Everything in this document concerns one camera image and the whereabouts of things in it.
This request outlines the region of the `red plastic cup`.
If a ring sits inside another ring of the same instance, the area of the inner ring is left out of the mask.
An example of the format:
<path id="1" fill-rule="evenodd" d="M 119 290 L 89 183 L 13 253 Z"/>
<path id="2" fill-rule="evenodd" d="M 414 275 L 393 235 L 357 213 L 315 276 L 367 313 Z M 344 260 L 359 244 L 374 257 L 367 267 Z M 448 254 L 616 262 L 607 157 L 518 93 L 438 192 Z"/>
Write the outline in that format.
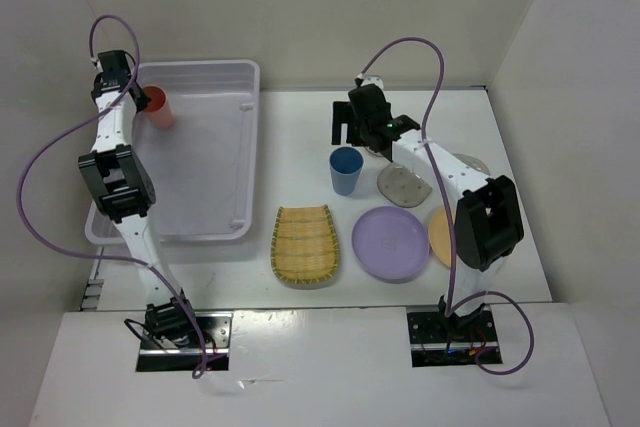
<path id="1" fill-rule="evenodd" d="M 169 129 L 174 124 L 174 116 L 169 105 L 167 93 L 159 86 L 149 85 L 143 88 L 143 92 L 150 99 L 143 110 L 151 124 L 161 130 Z"/>

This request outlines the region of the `blue plastic cup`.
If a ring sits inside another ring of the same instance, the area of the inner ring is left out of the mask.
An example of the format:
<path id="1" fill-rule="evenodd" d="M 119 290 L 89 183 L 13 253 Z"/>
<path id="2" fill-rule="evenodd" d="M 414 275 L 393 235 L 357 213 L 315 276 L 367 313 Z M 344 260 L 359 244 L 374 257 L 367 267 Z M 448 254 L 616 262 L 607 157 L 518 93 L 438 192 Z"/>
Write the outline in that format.
<path id="1" fill-rule="evenodd" d="M 341 196 L 351 195 L 364 165 L 362 154 L 353 147 L 339 147 L 329 157 L 331 180 L 334 192 Z"/>

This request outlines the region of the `purple plastic plate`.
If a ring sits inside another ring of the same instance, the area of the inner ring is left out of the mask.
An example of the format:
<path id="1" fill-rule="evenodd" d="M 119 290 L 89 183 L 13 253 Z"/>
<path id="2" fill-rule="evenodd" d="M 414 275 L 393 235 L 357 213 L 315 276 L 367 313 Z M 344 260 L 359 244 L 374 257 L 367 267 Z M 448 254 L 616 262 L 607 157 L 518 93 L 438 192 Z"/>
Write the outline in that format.
<path id="1" fill-rule="evenodd" d="M 362 269 L 389 283 L 404 283 L 419 276 L 430 253 L 423 223 L 394 206 L 376 207 L 362 214 L 352 229 L 351 244 Z"/>

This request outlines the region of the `yellow plastic plate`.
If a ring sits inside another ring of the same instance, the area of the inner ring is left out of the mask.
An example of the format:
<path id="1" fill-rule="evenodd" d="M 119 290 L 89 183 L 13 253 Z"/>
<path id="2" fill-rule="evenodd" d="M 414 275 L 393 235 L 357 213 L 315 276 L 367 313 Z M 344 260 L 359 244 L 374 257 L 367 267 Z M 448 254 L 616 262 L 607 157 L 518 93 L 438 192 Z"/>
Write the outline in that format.
<path id="1" fill-rule="evenodd" d="M 440 207 L 432 215 L 428 224 L 428 235 L 431 250 L 445 267 L 450 268 L 451 241 L 446 211 L 444 207 Z"/>

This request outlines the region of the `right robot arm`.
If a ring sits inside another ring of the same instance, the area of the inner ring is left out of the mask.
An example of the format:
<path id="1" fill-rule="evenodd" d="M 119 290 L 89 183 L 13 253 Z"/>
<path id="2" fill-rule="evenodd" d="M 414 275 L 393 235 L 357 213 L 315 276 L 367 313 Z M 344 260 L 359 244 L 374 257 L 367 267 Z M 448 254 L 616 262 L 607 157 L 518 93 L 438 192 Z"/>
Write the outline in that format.
<path id="1" fill-rule="evenodd" d="M 483 175 L 426 134 L 433 93 L 420 123 L 393 116 L 391 104 L 375 84 L 356 87 L 346 101 L 332 104 L 331 143 L 367 147 L 440 191 L 451 243 L 446 293 L 439 301 L 438 327 L 450 340 L 473 328 L 489 295 L 493 277 L 524 237 L 517 190 L 501 175 Z"/>

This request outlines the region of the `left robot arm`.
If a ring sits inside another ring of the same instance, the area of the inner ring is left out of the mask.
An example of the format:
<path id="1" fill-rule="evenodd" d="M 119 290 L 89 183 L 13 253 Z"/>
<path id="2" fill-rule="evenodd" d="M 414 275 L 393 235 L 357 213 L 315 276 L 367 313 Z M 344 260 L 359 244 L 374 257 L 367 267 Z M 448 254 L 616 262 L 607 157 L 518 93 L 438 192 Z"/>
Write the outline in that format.
<path id="1" fill-rule="evenodd" d="M 143 268 L 146 291 L 146 341 L 176 347 L 199 343 L 199 322 L 192 312 L 161 250 L 150 215 L 156 202 L 153 182 L 132 145 L 136 115 L 150 102 L 134 79 L 130 55 L 123 50 L 99 53 L 98 73 L 91 92 L 99 114 L 96 139 L 88 154 L 78 158 L 78 168 L 97 210 L 121 235 L 132 261 Z"/>

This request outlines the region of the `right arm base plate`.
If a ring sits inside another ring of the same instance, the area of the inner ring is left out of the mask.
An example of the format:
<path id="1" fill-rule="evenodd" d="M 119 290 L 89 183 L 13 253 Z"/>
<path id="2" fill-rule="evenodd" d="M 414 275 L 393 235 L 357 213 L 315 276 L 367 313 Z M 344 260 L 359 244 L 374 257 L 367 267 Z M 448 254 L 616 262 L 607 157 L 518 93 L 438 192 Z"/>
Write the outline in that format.
<path id="1" fill-rule="evenodd" d="M 436 306 L 408 309 L 406 321 L 414 368 L 474 365 L 477 354 L 483 363 L 502 363 L 493 315 L 488 308 L 455 329 L 449 327 Z"/>

